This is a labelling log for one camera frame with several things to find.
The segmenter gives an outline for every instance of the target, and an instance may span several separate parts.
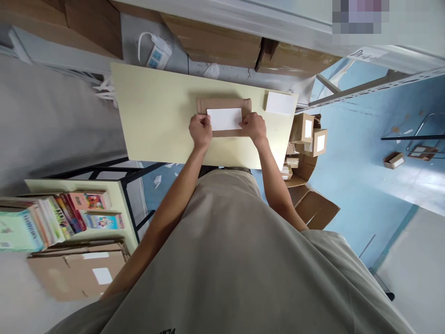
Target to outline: white paper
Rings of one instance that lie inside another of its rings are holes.
[[[370,46],[364,46],[354,53],[351,53],[348,58],[357,59],[369,63],[370,61],[373,61],[374,59],[379,58],[387,53],[388,51],[375,49]]]
[[[103,258],[103,257],[109,257],[110,255],[108,252],[98,252],[98,253],[86,253],[82,254],[82,257],[84,260],[92,259],[92,258]]]
[[[325,135],[319,136],[317,141],[317,152],[324,150],[324,138]]]
[[[212,131],[238,130],[242,121],[241,108],[207,109]]]
[[[395,163],[394,163],[394,168],[396,168],[398,165],[401,165],[403,163],[403,158],[402,159],[398,159]]]
[[[295,95],[270,91],[267,96],[266,112],[282,115],[295,114]]]
[[[312,121],[306,120],[305,138],[312,138]]]
[[[110,284],[113,281],[108,268],[94,268],[93,274],[96,276],[96,280],[99,285]]]

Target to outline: blue floor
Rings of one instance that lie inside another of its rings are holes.
[[[323,75],[331,78],[347,62],[341,60]],[[355,62],[339,88],[345,90],[386,73],[387,69],[371,63]],[[380,140],[410,129],[416,131],[427,114],[445,112],[445,103],[441,101],[444,88],[445,77],[439,77],[310,110],[310,114],[322,114],[322,127],[329,133],[327,152],[318,158],[309,184],[341,208],[326,229],[343,234],[368,267],[378,259],[413,204],[445,215],[445,160],[406,158],[396,170],[387,169],[382,159],[393,151],[406,156],[408,142]],[[321,90],[321,84],[316,82],[312,100],[318,98]],[[424,134],[443,131],[444,123],[445,116],[434,118]],[[398,133],[391,133],[394,126]],[[161,167],[143,177],[149,210],[159,206],[176,178],[174,173],[181,169],[182,165]],[[158,174],[162,175],[162,182],[154,189]],[[252,174],[265,200],[261,171],[253,170]]]

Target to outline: desk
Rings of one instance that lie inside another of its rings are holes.
[[[197,112],[196,98],[250,98],[282,166],[293,115],[266,113],[268,90],[126,64],[112,63],[111,69],[129,159],[185,163],[193,149],[188,125]],[[261,169],[248,137],[214,138],[203,164]]]

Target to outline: hand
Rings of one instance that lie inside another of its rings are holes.
[[[190,119],[190,135],[195,143],[195,148],[207,150],[212,140],[212,126],[209,115],[194,115]]]
[[[258,146],[263,141],[267,141],[266,122],[257,113],[247,114],[240,123],[240,127],[252,139],[255,146]]]

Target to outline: grey shirt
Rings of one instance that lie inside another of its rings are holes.
[[[252,175],[199,179],[140,280],[50,333],[414,333],[339,234],[296,231]]]

